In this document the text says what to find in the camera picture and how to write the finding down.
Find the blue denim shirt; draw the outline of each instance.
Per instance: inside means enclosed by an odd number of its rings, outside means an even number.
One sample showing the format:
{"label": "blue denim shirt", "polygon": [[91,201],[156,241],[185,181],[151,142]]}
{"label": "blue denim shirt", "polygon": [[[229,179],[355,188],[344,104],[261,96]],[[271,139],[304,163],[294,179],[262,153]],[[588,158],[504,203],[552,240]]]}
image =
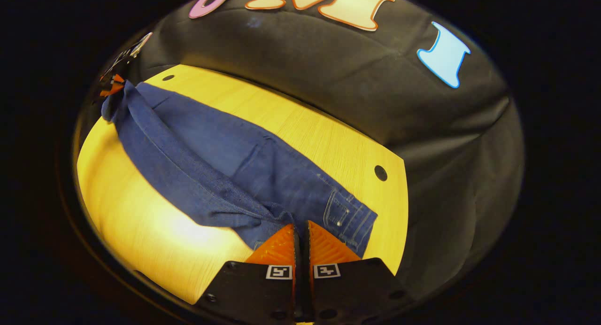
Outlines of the blue denim shirt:
{"label": "blue denim shirt", "polygon": [[206,226],[258,248],[288,223],[324,227],[362,257],[377,214],[276,135],[175,92],[126,82],[103,118],[144,178]]}

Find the dark background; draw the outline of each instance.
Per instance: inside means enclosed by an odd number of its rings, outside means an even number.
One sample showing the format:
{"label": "dark background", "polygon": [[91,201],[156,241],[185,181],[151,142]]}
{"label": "dark background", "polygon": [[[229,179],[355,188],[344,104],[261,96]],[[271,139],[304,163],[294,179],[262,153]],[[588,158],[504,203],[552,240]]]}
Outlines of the dark background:
{"label": "dark background", "polygon": [[[57,212],[54,152],[62,113],[76,111],[73,99],[89,87],[83,80],[125,38],[187,0],[4,1],[0,323],[173,323],[101,268]],[[403,322],[601,324],[598,0],[418,1],[505,73],[527,163],[515,216],[490,255]]]}

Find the wooden table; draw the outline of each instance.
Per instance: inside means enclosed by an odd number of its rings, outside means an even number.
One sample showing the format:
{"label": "wooden table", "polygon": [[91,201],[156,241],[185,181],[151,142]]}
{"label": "wooden table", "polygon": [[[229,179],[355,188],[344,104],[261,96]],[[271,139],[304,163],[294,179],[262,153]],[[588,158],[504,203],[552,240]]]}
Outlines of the wooden table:
{"label": "wooden table", "polygon": [[[163,81],[168,75],[174,77]],[[397,155],[317,109],[221,73],[179,65],[146,82],[262,126],[302,152],[378,214],[363,258],[382,258],[397,272],[408,222]],[[386,181],[376,177],[376,166],[386,170]],[[198,225],[163,198],[102,118],[86,137],[77,173],[90,222],[116,257],[189,303],[225,261],[252,253],[230,228]]]}

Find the yellow wooden surface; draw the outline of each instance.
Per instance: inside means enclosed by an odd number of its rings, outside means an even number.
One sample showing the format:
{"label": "yellow wooden surface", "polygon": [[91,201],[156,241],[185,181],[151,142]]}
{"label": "yellow wooden surface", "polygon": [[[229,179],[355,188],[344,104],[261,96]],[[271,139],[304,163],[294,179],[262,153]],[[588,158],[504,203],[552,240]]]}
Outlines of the yellow wooden surface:
{"label": "yellow wooden surface", "polygon": [[[175,77],[163,81],[167,75]],[[397,272],[408,222],[405,171],[397,155],[298,101],[220,73],[180,65],[146,82],[262,126],[302,152],[378,214],[363,258],[382,258]],[[384,182],[374,173],[377,165],[388,173]],[[198,225],[164,199],[102,118],[86,137],[77,173],[103,240],[133,269],[189,303],[225,261],[244,261],[252,252],[230,228]]]}

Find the blue letter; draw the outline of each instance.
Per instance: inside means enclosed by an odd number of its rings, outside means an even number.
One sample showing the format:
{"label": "blue letter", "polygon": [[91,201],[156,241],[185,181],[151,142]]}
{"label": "blue letter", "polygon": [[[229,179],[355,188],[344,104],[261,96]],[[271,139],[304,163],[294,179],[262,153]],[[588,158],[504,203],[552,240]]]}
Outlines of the blue letter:
{"label": "blue letter", "polygon": [[445,27],[434,22],[432,24],[438,29],[436,42],[429,51],[419,49],[417,57],[434,75],[450,87],[457,89],[459,88],[457,74],[461,68],[461,62],[463,62],[465,53],[470,54],[471,51]]}

